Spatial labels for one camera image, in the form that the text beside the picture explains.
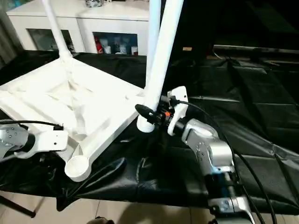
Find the curtain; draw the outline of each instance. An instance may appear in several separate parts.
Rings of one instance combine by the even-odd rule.
[[[14,59],[22,47],[7,14],[5,0],[0,0],[0,68]]]

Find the tile floor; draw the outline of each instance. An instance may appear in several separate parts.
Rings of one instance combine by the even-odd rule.
[[[116,224],[207,224],[213,218],[204,209],[89,199],[80,199],[58,212],[55,198],[1,191],[0,195],[37,211],[35,218],[29,218],[0,205],[0,224],[86,224],[96,216],[112,219]],[[263,217],[266,224],[272,223],[269,214]],[[277,215],[277,219],[279,224],[299,224],[295,216]]]

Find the black plastic sheet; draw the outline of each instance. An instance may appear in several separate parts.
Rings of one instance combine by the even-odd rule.
[[[25,51],[0,70],[0,84],[56,59],[55,52]],[[80,53],[75,58],[144,87],[145,57]],[[233,148],[256,171],[277,213],[299,214],[298,141],[299,69],[232,60],[169,66],[163,92],[185,85],[189,101],[204,108],[220,125]],[[214,97],[200,99],[200,96]],[[211,124],[188,109],[187,117]],[[0,111],[0,119],[7,118]],[[261,212],[268,212],[252,175],[237,158],[242,182]],[[136,120],[96,159],[83,182],[64,173],[54,153],[0,164],[0,190],[52,196],[57,210],[78,198],[205,207],[207,191],[191,150],[179,137],[156,129],[144,134]]]

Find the cabinet door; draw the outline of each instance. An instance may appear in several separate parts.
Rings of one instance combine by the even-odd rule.
[[[56,50],[56,42],[47,17],[9,16],[17,35],[26,50]],[[73,52],[85,52],[76,18],[58,17],[57,22],[64,39]]]
[[[77,20],[87,52],[147,55],[148,21]]]

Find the red bottle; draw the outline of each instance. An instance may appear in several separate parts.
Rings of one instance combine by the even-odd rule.
[[[104,53],[104,49],[96,36],[94,37],[94,41],[95,41],[95,46],[97,47],[98,54],[102,55]]]

